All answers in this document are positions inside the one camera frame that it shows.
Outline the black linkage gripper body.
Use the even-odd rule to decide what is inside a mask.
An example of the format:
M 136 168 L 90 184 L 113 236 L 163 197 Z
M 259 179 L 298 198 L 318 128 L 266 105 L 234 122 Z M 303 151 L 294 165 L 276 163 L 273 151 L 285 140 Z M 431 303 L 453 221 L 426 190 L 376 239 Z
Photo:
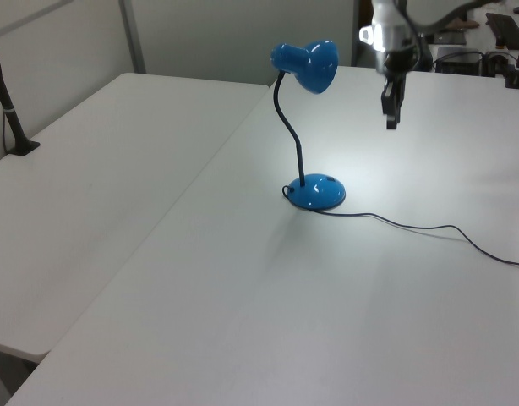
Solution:
M 376 71 L 387 81 L 404 79 L 415 66 L 415 40 L 405 23 L 365 26 L 359 40 L 374 50 Z

